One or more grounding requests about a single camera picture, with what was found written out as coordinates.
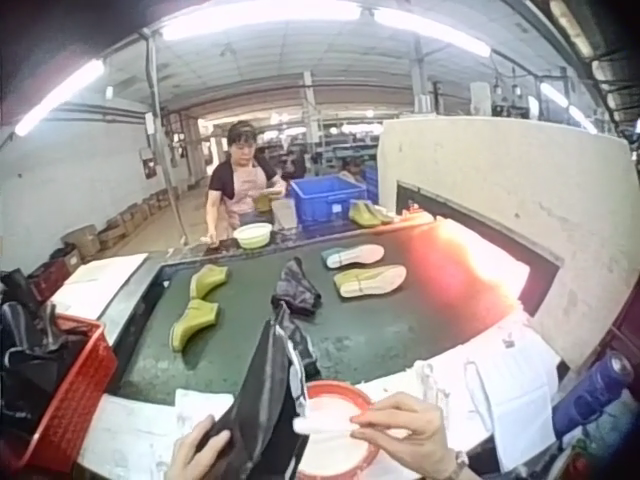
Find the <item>green conveyor belt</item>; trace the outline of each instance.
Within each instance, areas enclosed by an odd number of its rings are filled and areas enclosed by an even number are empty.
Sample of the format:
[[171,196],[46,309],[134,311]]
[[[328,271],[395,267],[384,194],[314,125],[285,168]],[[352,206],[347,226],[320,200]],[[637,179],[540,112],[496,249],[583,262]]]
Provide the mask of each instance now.
[[[176,388],[205,392],[235,392],[263,322],[270,314],[269,299],[283,265],[299,256],[308,278],[320,290],[323,306],[303,328],[310,335],[325,378],[352,383],[398,372],[420,358],[430,358],[464,342],[486,328],[486,319],[452,321],[435,313],[433,298],[408,253],[412,230],[365,234],[331,243],[307,245],[228,265],[227,284],[208,301],[220,304],[217,326],[197,334],[182,355],[169,348],[169,331],[188,302],[194,270],[181,270],[171,280],[149,319],[123,379],[120,394],[137,400],[172,404]],[[383,297],[340,299],[333,272],[322,264],[320,252],[330,247],[378,243],[385,247],[379,265],[400,263],[408,268],[403,287]]]

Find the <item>ceiling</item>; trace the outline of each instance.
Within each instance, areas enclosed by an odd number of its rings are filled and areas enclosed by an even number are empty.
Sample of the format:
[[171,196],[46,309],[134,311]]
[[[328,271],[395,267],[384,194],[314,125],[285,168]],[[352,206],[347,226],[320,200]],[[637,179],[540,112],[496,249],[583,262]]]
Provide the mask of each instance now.
[[[488,59],[421,38],[429,80],[441,83],[447,112],[468,110],[469,84],[493,83],[506,89],[515,60],[517,82],[533,93],[537,75],[557,75],[567,66],[558,53],[502,0],[363,0],[360,4],[392,7],[439,21],[489,44]],[[410,60],[412,34],[370,18],[354,22],[288,22],[235,28],[177,41],[158,37],[161,104],[168,110],[190,109],[210,119],[301,104],[302,72],[312,72],[316,103],[335,108],[382,105],[407,110],[413,105]],[[89,88],[114,87],[115,98],[148,104],[145,44],[128,39],[111,50],[107,74]],[[593,100],[580,82],[572,82],[572,102],[589,115]]]

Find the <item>apron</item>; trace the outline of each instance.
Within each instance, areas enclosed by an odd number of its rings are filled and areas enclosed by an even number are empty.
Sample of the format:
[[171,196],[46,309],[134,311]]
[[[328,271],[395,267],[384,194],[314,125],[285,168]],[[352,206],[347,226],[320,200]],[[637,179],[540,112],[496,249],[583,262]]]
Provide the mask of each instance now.
[[256,212],[250,192],[257,192],[267,188],[267,177],[255,163],[251,168],[241,168],[233,172],[233,199],[222,196],[218,209],[216,235],[218,240],[231,238],[233,231],[249,223],[265,221]]

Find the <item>oven opening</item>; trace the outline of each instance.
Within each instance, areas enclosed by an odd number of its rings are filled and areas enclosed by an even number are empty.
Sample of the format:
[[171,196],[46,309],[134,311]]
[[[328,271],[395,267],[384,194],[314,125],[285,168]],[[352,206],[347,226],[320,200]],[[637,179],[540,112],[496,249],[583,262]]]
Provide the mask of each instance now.
[[396,201],[399,214],[422,210],[439,220],[413,233],[408,253],[425,300],[441,318],[477,335],[518,308],[535,315],[556,262],[507,229],[419,188],[399,183]]

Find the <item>floor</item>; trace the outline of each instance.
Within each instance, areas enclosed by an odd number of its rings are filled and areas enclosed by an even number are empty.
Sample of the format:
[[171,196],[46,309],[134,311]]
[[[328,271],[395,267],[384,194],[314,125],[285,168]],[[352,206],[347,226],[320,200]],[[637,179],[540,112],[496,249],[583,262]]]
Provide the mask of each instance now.
[[[184,193],[178,201],[189,244],[196,244],[206,235],[205,223],[206,189]],[[133,255],[155,251],[166,251],[181,246],[182,234],[171,207],[161,210],[147,220],[133,235],[115,247],[101,252],[102,258],[118,255]]]
[[[388,296],[344,301],[320,253],[362,242],[385,247],[383,263],[405,265],[409,274],[403,287]],[[271,313],[269,298],[278,274],[292,255],[302,258],[307,276],[323,295],[316,318],[303,328],[325,378],[357,383],[395,373],[469,340],[514,307],[501,288],[478,276],[469,248],[451,232],[366,233],[229,263],[228,283],[206,299],[220,305],[218,325],[196,335],[177,355],[169,348],[169,332],[187,305],[195,273],[185,269],[172,278],[153,311],[119,394],[170,404],[176,388],[236,391]]]

